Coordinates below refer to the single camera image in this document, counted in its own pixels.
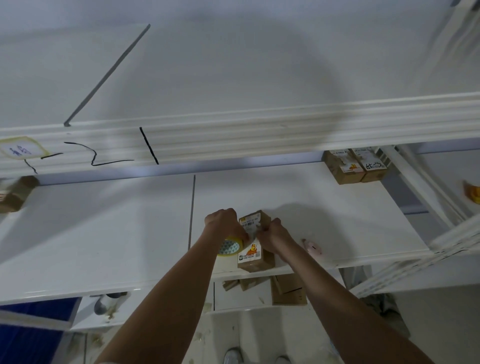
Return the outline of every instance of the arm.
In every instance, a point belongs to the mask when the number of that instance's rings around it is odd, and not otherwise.
[[[318,265],[279,219],[272,221],[268,231],[257,233],[257,238],[300,276],[318,318],[346,364],[433,364]]]
[[[197,243],[153,287],[95,363],[181,363],[202,313],[216,255],[228,235],[248,239],[235,211],[208,215]]]

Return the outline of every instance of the person's left hand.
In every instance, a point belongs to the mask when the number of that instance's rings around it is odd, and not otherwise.
[[[237,220],[237,213],[234,209],[218,210],[205,217],[205,227],[212,227],[214,231],[226,239],[229,235],[235,236],[246,243],[250,238]]]

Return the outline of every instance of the handwritten sign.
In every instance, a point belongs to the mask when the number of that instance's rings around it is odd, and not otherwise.
[[[39,142],[28,136],[0,139],[0,152],[12,159],[40,158],[49,155]]]

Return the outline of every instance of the person's left arm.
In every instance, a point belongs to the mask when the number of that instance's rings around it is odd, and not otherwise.
[[[229,235],[248,239],[235,210],[208,215],[196,244],[153,287],[95,364],[181,363],[202,313],[216,255]]]

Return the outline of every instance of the shoe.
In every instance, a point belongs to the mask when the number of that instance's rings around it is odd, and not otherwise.
[[[241,364],[243,363],[243,358],[241,356],[240,350],[238,349],[230,349],[225,354],[225,358],[223,358],[223,364]]]
[[[288,356],[282,355],[275,360],[275,364],[292,364]]]

